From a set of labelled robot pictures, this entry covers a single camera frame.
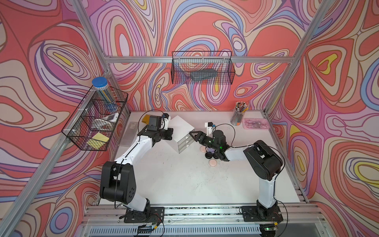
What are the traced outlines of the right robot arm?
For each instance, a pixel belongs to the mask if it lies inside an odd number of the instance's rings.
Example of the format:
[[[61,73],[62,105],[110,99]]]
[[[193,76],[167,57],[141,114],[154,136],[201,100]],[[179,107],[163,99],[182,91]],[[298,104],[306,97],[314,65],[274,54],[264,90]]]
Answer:
[[[211,136],[202,131],[191,131],[189,135],[195,142],[211,149],[206,157],[224,162],[247,160],[259,178],[259,197],[256,205],[241,207],[244,221],[283,221],[278,200],[275,198],[275,179],[284,167],[283,161],[270,146],[258,140],[252,145],[233,147],[227,144],[224,133],[215,130]]]

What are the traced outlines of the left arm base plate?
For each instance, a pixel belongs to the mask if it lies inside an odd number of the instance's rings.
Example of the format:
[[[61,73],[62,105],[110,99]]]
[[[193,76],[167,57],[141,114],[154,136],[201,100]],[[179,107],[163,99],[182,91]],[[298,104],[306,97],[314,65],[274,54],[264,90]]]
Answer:
[[[135,223],[161,223],[164,220],[164,207],[151,207],[145,211],[135,211],[127,209],[123,222],[127,224]]]

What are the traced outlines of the white drawer cabinet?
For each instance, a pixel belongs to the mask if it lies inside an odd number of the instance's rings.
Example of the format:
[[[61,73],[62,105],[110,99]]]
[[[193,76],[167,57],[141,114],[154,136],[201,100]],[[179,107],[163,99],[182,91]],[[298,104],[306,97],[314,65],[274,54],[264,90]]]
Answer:
[[[194,142],[190,132],[194,127],[180,116],[176,116],[169,122],[169,128],[173,128],[171,140],[163,140],[178,154],[182,153],[189,145]]]

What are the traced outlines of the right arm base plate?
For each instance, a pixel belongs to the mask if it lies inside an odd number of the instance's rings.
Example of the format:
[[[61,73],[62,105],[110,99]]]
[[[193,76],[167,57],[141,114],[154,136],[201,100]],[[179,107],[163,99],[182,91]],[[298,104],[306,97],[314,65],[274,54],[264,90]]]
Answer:
[[[283,221],[281,210],[278,206],[265,208],[263,206],[242,206],[241,213],[244,222],[272,222]]]

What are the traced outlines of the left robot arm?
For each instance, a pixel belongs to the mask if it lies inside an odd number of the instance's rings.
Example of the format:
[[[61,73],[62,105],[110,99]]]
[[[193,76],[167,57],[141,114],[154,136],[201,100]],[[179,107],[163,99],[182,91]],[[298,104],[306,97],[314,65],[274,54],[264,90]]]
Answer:
[[[173,128],[139,132],[131,147],[114,162],[106,162],[102,167],[100,198],[119,202],[129,210],[141,214],[150,212],[150,201],[137,193],[134,166],[156,143],[172,140]]]

